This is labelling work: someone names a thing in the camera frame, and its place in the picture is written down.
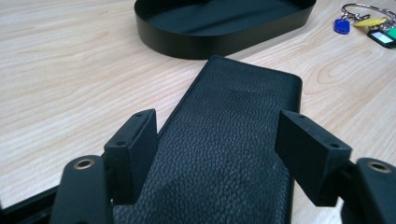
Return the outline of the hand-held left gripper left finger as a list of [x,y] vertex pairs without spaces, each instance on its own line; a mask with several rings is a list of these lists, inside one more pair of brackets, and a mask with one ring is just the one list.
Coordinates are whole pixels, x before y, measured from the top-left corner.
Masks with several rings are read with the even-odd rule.
[[104,159],[114,204],[137,202],[157,149],[154,109],[133,114],[105,144]]

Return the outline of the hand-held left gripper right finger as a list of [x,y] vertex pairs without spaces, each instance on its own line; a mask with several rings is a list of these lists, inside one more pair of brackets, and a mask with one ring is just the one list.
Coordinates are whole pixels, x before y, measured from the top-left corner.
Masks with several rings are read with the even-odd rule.
[[316,206],[335,206],[338,171],[352,148],[309,117],[279,113],[276,153],[308,199]]

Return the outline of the black textured leather wallet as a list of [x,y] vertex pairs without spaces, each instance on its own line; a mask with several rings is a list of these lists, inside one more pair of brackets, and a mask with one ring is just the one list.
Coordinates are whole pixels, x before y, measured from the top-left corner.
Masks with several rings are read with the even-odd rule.
[[275,152],[299,77],[212,57],[159,133],[138,202],[115,224],[290,224],[293,180]]

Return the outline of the black oval metal tray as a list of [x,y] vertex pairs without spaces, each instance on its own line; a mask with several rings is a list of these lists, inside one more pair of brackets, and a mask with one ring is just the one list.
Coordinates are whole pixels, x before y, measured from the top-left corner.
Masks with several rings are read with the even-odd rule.
[[317,0],[136,0],[140,39],[171,57],[227,56],[304,26]]

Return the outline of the blue key fob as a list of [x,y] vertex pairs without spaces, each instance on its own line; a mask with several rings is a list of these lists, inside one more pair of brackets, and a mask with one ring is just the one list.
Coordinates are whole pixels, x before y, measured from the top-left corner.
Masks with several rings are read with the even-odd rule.
[[336,19],[333,22],[333,30],[340,35],[347,35],[350,32],[350,23],[348,20]]

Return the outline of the green key tag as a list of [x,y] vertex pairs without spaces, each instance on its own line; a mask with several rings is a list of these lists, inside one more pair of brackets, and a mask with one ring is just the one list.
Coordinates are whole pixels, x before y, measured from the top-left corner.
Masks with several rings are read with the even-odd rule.
[[386,49],[396,49],[396,27],[387,31],[372,30],[368,32],[367,36]]

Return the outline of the yellow key tag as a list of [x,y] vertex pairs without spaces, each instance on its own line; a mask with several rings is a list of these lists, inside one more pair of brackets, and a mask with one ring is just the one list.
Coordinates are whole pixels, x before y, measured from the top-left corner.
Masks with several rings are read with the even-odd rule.
[[386,18],[379,18],[379,19],[366,19],[362,21],[357,21],[354,23],[355,27],[373,27],[381,25],[382,23],[386,22]]

